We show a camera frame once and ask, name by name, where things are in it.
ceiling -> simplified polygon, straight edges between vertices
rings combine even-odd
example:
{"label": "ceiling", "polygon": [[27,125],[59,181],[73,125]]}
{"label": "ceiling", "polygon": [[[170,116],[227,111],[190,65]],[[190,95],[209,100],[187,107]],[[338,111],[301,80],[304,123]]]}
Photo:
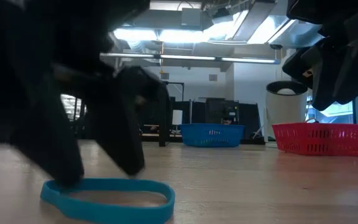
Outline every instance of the ceiling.
{"label": "ceiling", "polygon": [[[284,16],[287,12],[288,0],[278,0],[277,5],[270,12],[270,16]],[[115,40],[115,52],[133,52],[125,40]],[[158,53],[162,51],[161,43],[155,41],[142,41],[146,49],[154,50]],[[268,59],[281,59],[285,56],[286,47],[281,51],[273,50],[268,44],[233,44],[233,42],[200,42],[200,43],[166,43],[163,44],[163,53],[170,55],[197,55],[197,56],[225,56],[225,57],[252,57],[252,58],[268,58]],[[103,58],[107,63],[114,61],[110,58]],[[141,66],[159,66],[159,63],[152,63],[142,59],[125,58],[125,64],[128,65],[141,65]],[[167,60],[163,61],[164,66],[177,66],[177,67],[217,67],[222,71],[230,66],[229,62],[204,62],[196,60]]]}

table surface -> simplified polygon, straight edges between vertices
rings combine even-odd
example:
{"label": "table surface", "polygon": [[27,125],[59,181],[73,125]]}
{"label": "table surface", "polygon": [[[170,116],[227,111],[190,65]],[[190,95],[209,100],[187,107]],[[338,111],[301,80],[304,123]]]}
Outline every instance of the table surface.
{"label": "table surface", "polygon": [[[97,144],[82,141],[87,177],[124,177]],[[358,157],[306,157],[244,145],[234,149],[144,144],[142,178],[177,194],[169,223],[358,223]],[[15,150],[0,146],[0,224],[85,223],[39,199],[47,176]],[[161,198],[110,192],[78,197],[103,203],[153,204]]]}

red basket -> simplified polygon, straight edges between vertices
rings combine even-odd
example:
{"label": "red basket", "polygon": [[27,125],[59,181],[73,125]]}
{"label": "red basket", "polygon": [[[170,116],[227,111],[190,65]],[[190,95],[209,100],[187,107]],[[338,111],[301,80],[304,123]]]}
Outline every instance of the red basket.
{"label": "red basket", "polygon": [[309,156],[358,156],[358,124],[273,124],[279,150]]}

blue ring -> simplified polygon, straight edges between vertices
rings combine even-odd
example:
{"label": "blue ring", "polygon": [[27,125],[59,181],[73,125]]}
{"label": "blue ring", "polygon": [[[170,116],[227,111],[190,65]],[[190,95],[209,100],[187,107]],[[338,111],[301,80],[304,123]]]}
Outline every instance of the blue ring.
{"label": "blue ring", "polygon": [[118,190],[156,192],[167,198],[159,207],[126,207],[81,201],[61,193],[54,180],[46,181],[41,199],[57,207],[66,217],[94,223],[164,224],[173,215],[175,192],[167,184],[152,180],[85,178],[74,192],[81,190]]}

